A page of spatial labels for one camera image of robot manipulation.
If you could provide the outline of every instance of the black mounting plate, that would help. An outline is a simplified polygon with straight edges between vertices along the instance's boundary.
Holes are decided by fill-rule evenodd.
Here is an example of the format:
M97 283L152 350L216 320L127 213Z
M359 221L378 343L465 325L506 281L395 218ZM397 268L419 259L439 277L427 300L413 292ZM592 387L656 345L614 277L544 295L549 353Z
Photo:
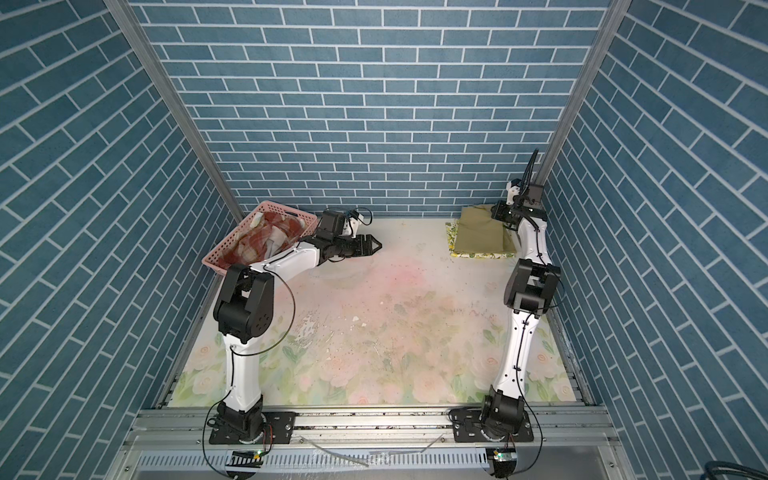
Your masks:
M285 445L290 443L291 435L293 434L293 423L296 421L296 413L294 412L262 412L264 415L265 432L270 430L272 426L272 444L273 445ZM222 425L211 425L213 427L210 432L208 443L211 445L250 445L242 443L237 435L227 431L226 428L222 428ZM262 445L261 437L256 442Z
M494 435L486 435L480 423L480 410L453 409L448 413L453 423L453 441L456 443L505 442ZM515 443L533 442L533 428L528 419L528 412L523 413L523 425L517 435L512 435Z

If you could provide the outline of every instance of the brick wallpaper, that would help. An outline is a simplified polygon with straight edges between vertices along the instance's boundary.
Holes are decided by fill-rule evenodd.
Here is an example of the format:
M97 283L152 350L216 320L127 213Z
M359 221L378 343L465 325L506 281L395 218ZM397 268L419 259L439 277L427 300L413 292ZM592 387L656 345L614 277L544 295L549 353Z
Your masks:
M243 208L447 216L546 148L609 1L258 3L131 3Z
M766 25L633 0L550 176L566 327L638 478L768 467Z
M0 186L0 478L104 475L232 220L101 0L0 3Z

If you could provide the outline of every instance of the pink basket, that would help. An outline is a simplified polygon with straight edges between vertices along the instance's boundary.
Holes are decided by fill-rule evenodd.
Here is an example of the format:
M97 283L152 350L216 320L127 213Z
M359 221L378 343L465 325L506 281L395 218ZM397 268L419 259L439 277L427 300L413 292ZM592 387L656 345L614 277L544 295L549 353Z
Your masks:
M210 268L214 269L216 273L223 276L227 271L218 266L218 260L221 258L224 252L232 248L232 245L235 243L235 239L240 238L241 233L250 230L250 222L258 212L274 212L276 214L293 215L294 217L298 217L301 220L304 220L306 229L301 234L302 237L312 235L315 231L315 228L317 227L317 215L308 214L307 212L302 212L301 210L297 210L291 207L285 207L274 202L264 201L261 202L254 211L248 214L248 216L245 217L242 222L240 222L240 225L235 227L235 229L232 230L230 234L224 238L224 240L221 240L219 244L216 245L216 247L203 258L203 265L209 266Z

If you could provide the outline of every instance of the metal post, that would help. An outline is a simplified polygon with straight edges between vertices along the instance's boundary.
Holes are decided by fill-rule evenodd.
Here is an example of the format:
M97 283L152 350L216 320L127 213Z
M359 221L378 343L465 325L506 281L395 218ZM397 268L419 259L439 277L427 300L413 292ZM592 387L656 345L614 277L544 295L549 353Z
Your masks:
M581 104L584 103L584 99L589 93L589 87L592 85L592 81L598 76L598 69L603 63L605 54L608 51L608 47L611 46L611 42L614 40L614 35L624 19L624 14L627 13L629 4L632 0L614 0L611 3L611 7L605 13L602 23L600 23L600 29L598 30L598 36L594 40L594 45L587 55L587 59L584 62L584 66L581 68L576 85L571 92L571 96L568 98L568 103L563 109L563 115L560 117L558 127L552 135L552 140L547 147L547 153L544 155L544 160L541 161L541 166L538 169L535 184L543 185L547 181L549 172L552 171L555 161L563 149L565 138L568 133L571 132L576 115Z
M240 222L244 218L243 209L240 208L234 193L227 184L227 181L224 180L221 170L216 165L214 156L208 150L203 136L184 106L184 102L176 91L176 87L170 81L168 73L157 56L157 52L152 48L147 33L139 25L138 18L136 18L133 9L127 0L104 0L104 3L109 8L109 12L114 17L120 30L122 30L123 35L125 35L125 39L128 40L128 44L133 48L134 53L142 66L144 66L144 70L152 80L166 107L168 107L170 114L176 119L181 132L190 143L192 150L197 155L197 159L203 165L211 181L213 181L227 208L230 209L235 220Z

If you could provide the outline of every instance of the folded green fabric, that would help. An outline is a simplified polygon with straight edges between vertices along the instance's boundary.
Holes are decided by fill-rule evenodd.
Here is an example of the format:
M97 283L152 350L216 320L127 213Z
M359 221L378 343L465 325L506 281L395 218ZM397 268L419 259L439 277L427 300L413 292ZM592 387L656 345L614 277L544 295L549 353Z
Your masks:
M456 253L514 253L515 247L504 225L491 218L492 205L462 208L458 219Z

